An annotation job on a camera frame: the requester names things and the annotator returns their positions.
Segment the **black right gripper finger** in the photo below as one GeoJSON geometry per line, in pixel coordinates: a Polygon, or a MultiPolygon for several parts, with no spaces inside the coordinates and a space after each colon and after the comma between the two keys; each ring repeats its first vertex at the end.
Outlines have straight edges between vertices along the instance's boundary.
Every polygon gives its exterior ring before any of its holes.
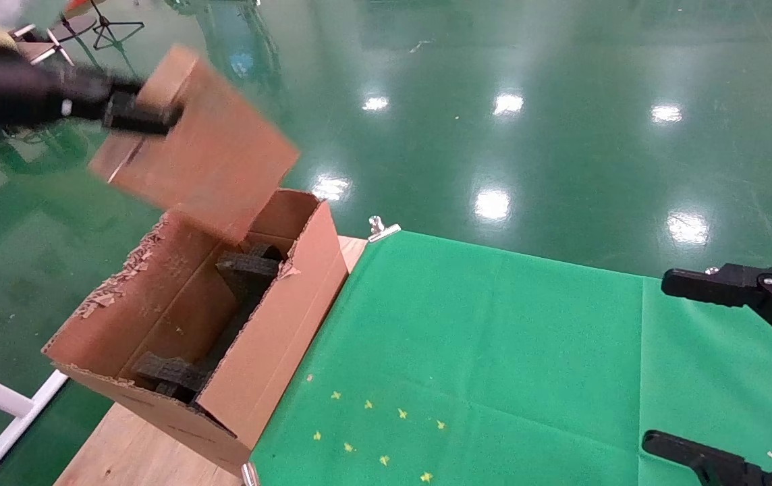
{"type": "Polygon", "coordinates": [[[646,431],[642,437],[642,449],[658,458],[691,468],[702,485],[772,485],[772,471],[763,470],[743,456],[662,431],[646,431]]]}
{"type": "Polygon", "coordinates": [[[748,307],[772,326],[772,267],[726,263],[702,273],[669,269],[661,280],[661,290],[697,302],[748,307]]]}

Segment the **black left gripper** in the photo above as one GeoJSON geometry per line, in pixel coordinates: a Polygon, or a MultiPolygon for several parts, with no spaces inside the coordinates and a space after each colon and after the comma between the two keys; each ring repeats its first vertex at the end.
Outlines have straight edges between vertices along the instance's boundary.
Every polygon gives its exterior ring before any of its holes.
{"type": "Polygon", "coordinates": [[[96,120],[103,114],[106,129],[166,136],[182,117],[182,107],[140,107],[132,93],[112,92],[111,75],[100,69],[32,65],[0,46],[0,126],[40,126],[65,117],[96,120]]]}

